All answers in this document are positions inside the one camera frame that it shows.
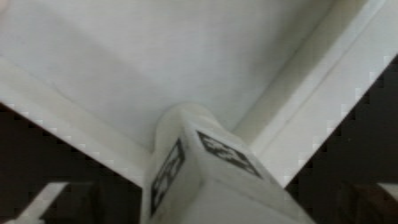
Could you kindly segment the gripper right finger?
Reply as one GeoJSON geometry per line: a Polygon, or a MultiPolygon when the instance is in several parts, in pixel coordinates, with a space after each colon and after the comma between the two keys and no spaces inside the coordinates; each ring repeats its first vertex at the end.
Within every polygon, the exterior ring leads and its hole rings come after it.
{"type": "Polygon", "coordinates": [[[343,224],[398,224],[398,184],[345,184],[343,224]]]}

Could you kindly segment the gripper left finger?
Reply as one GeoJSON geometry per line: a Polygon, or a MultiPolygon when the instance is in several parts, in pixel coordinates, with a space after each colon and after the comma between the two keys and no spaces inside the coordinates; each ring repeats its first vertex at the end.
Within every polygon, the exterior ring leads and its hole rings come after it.
{"type": "Polygon", "coordinates": [[[93,222],[93,190],[89,182],[50,182],[11,224],[93,222]]]}

